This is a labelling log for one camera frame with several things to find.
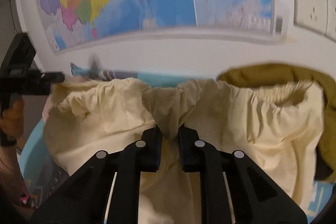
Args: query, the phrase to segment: power outlet panel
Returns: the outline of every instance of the power outlet panel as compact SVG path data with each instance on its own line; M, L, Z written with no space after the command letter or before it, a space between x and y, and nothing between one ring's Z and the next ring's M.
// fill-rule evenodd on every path
M328 0L327 36L336 41L336 0Z
M295 0L295 24L326 34L327 19L327 0Z

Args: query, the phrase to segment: black device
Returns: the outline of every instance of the black device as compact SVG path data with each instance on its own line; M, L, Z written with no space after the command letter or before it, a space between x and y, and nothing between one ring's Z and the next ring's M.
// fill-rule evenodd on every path
M26 33L17 34L9 45L0 67L1 117L21 95L49 95L51 83L64 81L61 72L41 73L39 69L31 69L35 54ZM0 129L1 146L15 142Z
M38 208L31 224L103 223L115 175L107 224L137 224L140 173L159 169L161 143L155 127L121 152L98 151ZM200 173L202 224L231 224L229 200L237 224L307 224L299 206L242 151L218 151L184 126L178 144L182 169Z

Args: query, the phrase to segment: person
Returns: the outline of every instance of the person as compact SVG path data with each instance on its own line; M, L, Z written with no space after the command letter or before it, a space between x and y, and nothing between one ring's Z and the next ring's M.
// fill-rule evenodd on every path
M25 102L21 98L14 102L11 109L3 112L0 128L7 136L18 139L23 135L24 106ZM29 220L34 211L23 208L20 201L22 178L17 162L16 143L11 146L0 146L0 185L15 209Z

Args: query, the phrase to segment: crumpled cloth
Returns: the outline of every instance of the crumpled cloth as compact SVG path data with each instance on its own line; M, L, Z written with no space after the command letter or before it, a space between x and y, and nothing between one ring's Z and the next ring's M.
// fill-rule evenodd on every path
M336 182L336 82L329 75L300 66L267 63L241 68L233 68L218 76L240 88L284 85L288 82L314 81L323 88L324 93L324 131L318 148L323 160L331 167L333 174L328 181Z
M98 150L120 151L145 129L159 126L165 137L160 169L142 173L140 193L175 224L201 222L198 174L184 173L179 163L175 137L183 123L218 150L244 151L303 210L308 208L324 124L323 91L316 83L253 90L189 80L176 88L151 89L138 79L115 79L58 84L53 100L57 104L44 139L70 175Z

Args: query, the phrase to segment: blue ocean on map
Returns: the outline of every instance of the blue ocean on map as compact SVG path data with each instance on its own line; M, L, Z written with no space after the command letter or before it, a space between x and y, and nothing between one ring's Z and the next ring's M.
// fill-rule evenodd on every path
M98 37L144 29L144 20L156 27L195 26L193 0L111 0L101 11L93 26L84 28L86 39L92 39L93 28Z

